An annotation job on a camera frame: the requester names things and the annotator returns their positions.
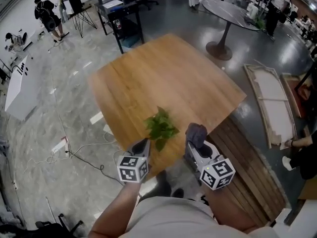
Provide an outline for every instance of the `black backpack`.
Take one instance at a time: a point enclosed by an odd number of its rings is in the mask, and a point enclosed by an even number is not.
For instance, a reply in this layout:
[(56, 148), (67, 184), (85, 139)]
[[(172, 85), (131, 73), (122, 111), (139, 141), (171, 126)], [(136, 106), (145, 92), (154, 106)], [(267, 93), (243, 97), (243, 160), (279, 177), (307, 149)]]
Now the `black backpack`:
[(52, 31), (56, 28), (56, 24), (54, 19), (50, 15), (50, 11), (48, 9), (43, 8), (44, 2), (41, 2), (41, 5), (35, 7), (35, 10), (38, 11), (39, 18), (41, 22), (44, 24), (45, 28), (49, 31)]

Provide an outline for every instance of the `concrete floor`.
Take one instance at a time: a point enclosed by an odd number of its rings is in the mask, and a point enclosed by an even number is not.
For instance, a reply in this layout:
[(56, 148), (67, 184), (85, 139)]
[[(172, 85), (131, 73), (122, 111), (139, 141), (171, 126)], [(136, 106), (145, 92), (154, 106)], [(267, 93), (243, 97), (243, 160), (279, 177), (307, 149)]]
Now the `concrete floor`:
[[(160, 5), (151, 11), (144, 7), (140, 17), (146, 40), (157, 38), (165, 33), (175, 33), (188, 41), (208, 56), (248, 95), (246, 100), (232, 114), (237, 119), (251, 143), (257, 147), (276, 173), (291, 203), (296, 201), (303, 180), (298, 171), (288, 172), (281, 165), (281, 157), (288, 154), (280, 152), (278, 147), (268, 149), (264, 125), (259, 107), (251, 85), (242, 68), (244, 63), (256, 63), (255, 60), (276, 69), (277, 73), (303, 73), (312, 63), (304, 44), (287, 28), (276, 29), (276, 41), (272, 42), (262, 32), (256, 33), (231, 26), (227, 45), (233, 51), (233, 58), (223, 62), (209, 56), (205, 45), (212, 40), (220, 40), (225, 22), (204, 12), (194, 13), (188, 7), (188, 0), (158, 0)], [(72, 158), (53, 164), (29, 163), (31, 158), (37, 162), (44, 161), (52, 154), (52, 148), (65, 136), (58, 118), (64, 123), (72, 150), (89, 143), (104, 143), (103, 127), (106, 122), (101, 119), (95, 124), (90, 118), (99, 113), (94, 97), (89, 89), (89, 75), (120, 56), (118, 46), (112, 34), (105, 36), (98, 17), (90, 13), (98, 24), (95, 30), (84, 26), (84, 38), (74, 29), (72, 22), (65, 27), (70, 31), (64, 43), (54, 48), (51, 54), (47, 50), (52, 46), (50, 36), (32, 45), (29, 52), (34, 56), (38, 73), (41, 75), (39, 104), (30, 113), (26, 121), (19, 122), (3, 111), (4, 98), (0, 98), (1, 132), (8, 136), (10, 142), (9, 160), (12, 177), (16, 180), (23, 217), (29, 229), (35, 227), (35, 221), (52, 221), (47, 207), (47, 196), (53, 213), (64, 213), (70, 224), (83, 220), (81, 235), (86, 235), (91, 225), (115, 198), (121, 185), (110, 180), (87, 164)], [(53, 93), (54, 83), (57, 107)], [(297, 130), (303, 122), (296, 119)], [(106, 134), (108, 141), (113, 141), (111, 134)], [(112, 160), (114, 152), (120, 150), (117, 143), (94, 145), (84, 148), (79, 154), (82, 158), (99, 167), (105, 166), (103, 172), (116, 177)], [(16, 195), (10, 184), (7, 167), (1, 168), (1, 175), (6, 194), (14, 213), (21, 215)], [(168, 179), (173, 189), (181, 186), (191, 187), (193, 178), (182, 162), (169, 169)], [(185, 197), (195, 198), (198, 188), (185, 191)]]

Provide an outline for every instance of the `wooden pallet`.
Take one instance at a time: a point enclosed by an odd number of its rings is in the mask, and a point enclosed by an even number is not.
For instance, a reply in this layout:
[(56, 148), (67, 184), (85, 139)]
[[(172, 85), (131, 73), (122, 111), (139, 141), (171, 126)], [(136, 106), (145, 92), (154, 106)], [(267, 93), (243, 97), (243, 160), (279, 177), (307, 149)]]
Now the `wooden pallet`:
[(236, 169), (226, 192), (259, 226), (275, 220), (285, 200), (259, 154), (238, 126), (226, 118), (207, 137)]

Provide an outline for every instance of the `black speaker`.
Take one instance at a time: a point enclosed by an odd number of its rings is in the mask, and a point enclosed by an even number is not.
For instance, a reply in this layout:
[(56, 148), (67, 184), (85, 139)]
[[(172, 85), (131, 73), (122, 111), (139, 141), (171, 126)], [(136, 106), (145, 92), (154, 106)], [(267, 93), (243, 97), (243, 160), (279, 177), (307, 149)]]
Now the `black speaker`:
[(71, 8), (73, 9), (74, 13), (79, 13), (82, 10), (83, 4), (81, 3), (81, 0), (68, 0)]

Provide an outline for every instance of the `potted plant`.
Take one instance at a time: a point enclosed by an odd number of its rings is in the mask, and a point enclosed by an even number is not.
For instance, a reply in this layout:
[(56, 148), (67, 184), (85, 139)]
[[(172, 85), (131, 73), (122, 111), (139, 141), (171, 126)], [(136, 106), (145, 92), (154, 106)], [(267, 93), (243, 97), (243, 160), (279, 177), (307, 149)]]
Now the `potted plant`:
[(158, 107), (158, 112), (153, 117), (147, 118), (144, 122), (146, 129), (151, 130), (149, 138), (155, 140), (155, 148), (159, 152), (169, 138), (179, 133), (179, 130), (172, 124), (168, 112), (161, 107)]

